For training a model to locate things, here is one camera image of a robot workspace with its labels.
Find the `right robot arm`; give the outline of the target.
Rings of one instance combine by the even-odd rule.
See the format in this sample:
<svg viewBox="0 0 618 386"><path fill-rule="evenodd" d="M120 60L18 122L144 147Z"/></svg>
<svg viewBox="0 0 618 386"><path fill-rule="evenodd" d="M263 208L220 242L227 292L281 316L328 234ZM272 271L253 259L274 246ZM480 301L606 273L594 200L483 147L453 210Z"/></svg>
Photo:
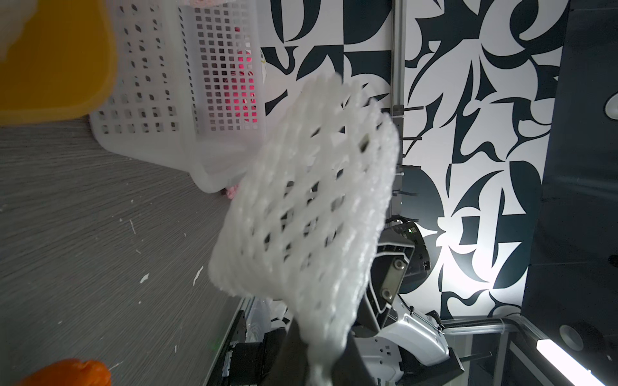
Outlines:
<svg viewBox="0 0 618 386"><path fill-rule="evenodd" d="M431 262L418 226L387 219L352 334L377 385L445 385L464 374L436 312L419 314L402 295L426 278Z"/></svg>

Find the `white perforated plastic basket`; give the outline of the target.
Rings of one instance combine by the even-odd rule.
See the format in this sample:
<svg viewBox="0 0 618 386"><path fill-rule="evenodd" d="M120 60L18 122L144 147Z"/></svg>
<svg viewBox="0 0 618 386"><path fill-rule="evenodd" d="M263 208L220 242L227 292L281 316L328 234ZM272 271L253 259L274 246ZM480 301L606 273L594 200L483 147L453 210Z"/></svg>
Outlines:
<svg viewBox="0 0 618 386"><path fill-rule="evenodd" d="M187 172L214 193L238 184L267 129L253 1L109 1L117 80L93 111L106 150ZM238 117L238 53L251 43L257 122Z"/></svg>

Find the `black hook rail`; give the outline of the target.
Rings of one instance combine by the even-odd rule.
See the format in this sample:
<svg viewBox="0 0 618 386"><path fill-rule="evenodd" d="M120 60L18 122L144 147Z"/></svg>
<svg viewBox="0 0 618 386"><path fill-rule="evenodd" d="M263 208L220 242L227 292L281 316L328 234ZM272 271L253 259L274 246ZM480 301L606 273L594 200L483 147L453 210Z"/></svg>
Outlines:
<svg viewBox="0 0 618 386"><path fill-rule="evenodd" d="M389 115L394 122L398 130L399 136L399 155L398 162L395 170L394 184L392 189L392 197L389 203L389 211L388 217L389 220L387 222L394 223L398 218L401 218L401 210L402 210L402 196L408 195L407 192L402 190L402 179L405 175L403 170L403 160L404 160L404 142L405 141L415 141L414 137L407 138L404 135L404 115L405 112L423 110L423 106L412 106L412 107L404 107L403 105L392 106L389 110Z"/></svg>

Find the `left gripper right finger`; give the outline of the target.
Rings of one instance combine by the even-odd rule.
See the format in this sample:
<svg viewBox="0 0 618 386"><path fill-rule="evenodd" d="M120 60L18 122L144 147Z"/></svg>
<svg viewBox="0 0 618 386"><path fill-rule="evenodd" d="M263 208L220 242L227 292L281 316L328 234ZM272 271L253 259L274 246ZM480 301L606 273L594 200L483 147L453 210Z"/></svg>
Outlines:
<svg viewBox="0 0 618 386"><path fill-rule="evenodd" d="M334 386L375 386L355 343L352 332L347 337L346 348L332 368Z"/></svg>

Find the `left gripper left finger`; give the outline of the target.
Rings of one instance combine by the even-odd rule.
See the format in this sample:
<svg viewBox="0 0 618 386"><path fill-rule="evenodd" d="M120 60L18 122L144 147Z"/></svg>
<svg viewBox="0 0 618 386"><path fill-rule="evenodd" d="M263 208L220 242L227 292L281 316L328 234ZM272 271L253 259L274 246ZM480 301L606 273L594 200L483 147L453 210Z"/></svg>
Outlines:
<svg viewBox="0 0 618 386"><path fill-rule="evenodd" d="M307 344L302 340L299 323L292 320L267 376L267 384L274 386L304 386L307 384Z"/></svg>

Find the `netted orange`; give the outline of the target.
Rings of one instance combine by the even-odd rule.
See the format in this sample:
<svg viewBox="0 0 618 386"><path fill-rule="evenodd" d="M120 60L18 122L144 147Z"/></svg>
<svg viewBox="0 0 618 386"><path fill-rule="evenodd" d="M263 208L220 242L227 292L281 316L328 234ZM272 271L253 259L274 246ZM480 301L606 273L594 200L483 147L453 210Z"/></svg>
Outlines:
<svg viewBox="0 0 618 386"><path fill-rule="evenodd" d="M61 360L17 383L19 386L111 386L111 372L97 360Z"/></svg>

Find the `small pink plush toy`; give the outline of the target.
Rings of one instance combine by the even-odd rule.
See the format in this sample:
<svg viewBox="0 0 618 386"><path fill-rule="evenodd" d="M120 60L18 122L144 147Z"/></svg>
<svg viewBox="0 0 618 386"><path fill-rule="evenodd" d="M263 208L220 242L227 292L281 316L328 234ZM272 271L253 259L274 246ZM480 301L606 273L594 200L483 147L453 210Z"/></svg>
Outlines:
<svg viewBox="0 0 618 386"><path fill-rule="evenodd" d="M228 199L234 199L236 194L238 193L238 185L234 185L228 188L224 188L220 191L223 196L226 196Z"/></svg>

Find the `pink white plush toy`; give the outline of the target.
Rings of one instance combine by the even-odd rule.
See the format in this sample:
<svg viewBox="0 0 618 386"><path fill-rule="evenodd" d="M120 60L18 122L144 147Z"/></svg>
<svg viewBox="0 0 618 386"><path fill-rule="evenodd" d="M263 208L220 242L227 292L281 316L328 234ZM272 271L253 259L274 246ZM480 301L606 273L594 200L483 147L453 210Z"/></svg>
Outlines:
<svg viewBox="0 0 618 386"><path fill-rule="evenodd" d="M251 43L247 40L244 42L245 51L238 53L238 75L241 78L241 93L242 102L235 101L235 109L238 117L243 117L246 122L257 122L257 100L255 99L255 64L251 51Z"/></svg>

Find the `yellow plastic tray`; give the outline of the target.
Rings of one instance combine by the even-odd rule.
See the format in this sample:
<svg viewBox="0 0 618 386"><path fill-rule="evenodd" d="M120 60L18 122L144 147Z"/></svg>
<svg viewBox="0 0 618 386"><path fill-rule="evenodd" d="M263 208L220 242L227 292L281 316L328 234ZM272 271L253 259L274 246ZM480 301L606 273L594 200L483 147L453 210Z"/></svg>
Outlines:
<svg viewBox="0 0 618 386"><path fill-rule="evenodd" d="M1 62L1 124L70 120L109 97L117 48L104 1L32 1Z"/></svg>

